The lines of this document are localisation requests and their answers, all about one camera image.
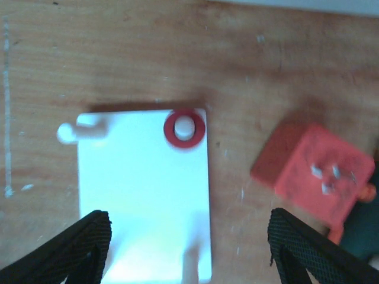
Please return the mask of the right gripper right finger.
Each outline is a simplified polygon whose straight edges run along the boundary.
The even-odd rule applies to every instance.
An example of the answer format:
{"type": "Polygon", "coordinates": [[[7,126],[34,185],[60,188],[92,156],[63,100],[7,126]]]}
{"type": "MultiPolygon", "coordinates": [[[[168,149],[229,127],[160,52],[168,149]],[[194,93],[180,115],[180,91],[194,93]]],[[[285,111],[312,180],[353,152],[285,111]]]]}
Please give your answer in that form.
{"type": "Polygon", "coordinates": [[[378,283],[377,269],[283,208],[271,211],[268,242],[282,283],[378,283]]]}

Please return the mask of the red large spring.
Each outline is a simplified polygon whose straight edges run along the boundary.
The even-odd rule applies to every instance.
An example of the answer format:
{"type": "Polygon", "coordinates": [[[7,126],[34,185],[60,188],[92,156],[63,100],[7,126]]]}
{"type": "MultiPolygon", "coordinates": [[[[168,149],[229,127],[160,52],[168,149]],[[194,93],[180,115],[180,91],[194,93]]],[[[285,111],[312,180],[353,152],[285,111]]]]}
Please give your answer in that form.
{"type": "Polygon", "coordinates": [[[163,133],[168,144],[180,150],[199,146],[206,135],[204,109],[175,109],[166,118],[163,133]]]}

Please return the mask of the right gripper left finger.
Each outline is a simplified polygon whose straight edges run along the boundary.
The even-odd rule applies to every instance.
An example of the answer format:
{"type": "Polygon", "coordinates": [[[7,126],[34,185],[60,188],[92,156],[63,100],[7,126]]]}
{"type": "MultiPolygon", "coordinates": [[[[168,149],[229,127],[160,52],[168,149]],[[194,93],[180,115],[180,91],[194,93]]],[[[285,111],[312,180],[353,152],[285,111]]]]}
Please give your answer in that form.
{"type": "Polygon", "coordinates": [[[1,269],[1,283],[100,283],[111,236],[108,212],[92,211],[1,269]]]}

